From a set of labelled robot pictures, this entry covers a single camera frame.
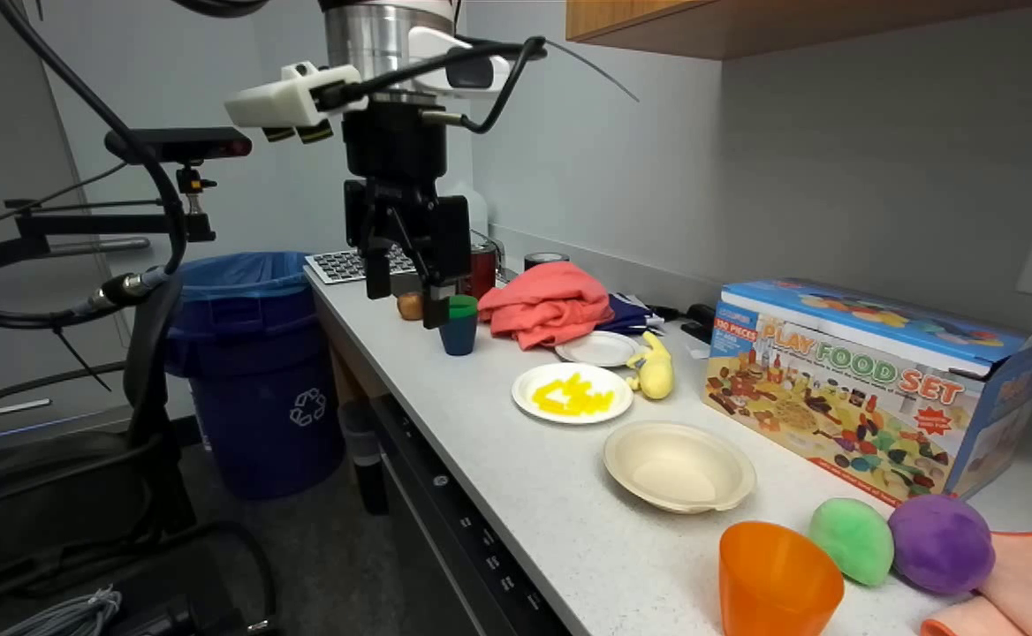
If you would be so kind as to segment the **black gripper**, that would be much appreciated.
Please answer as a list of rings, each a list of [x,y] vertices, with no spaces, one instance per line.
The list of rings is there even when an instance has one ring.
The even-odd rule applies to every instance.
[[[389,249],[400,249],[420,281],[423,325],[449,318],[449,299],[470,272],[470,223],[462,199],[442,199],[444,132],[423,106],[376,102],[343,115],[347,244],[359,250],[367,298],[389,298]]]

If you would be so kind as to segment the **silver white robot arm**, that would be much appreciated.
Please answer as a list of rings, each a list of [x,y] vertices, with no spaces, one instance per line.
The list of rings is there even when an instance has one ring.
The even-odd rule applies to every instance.
[[[409,32],[437,29],[435,14],[377,0],[321,0],[329,60],[382,78],[409,62]],[[376,88],[364,106],[343,112],[350,180],[343,184],[347,244],[359,253],[367,298],[389,298],[389,249],[417,272],[420,318],[437,329],[449,299],[470,276],[470,211],[462,199],[442,199],[444,126],[437,102],[420,88]]]

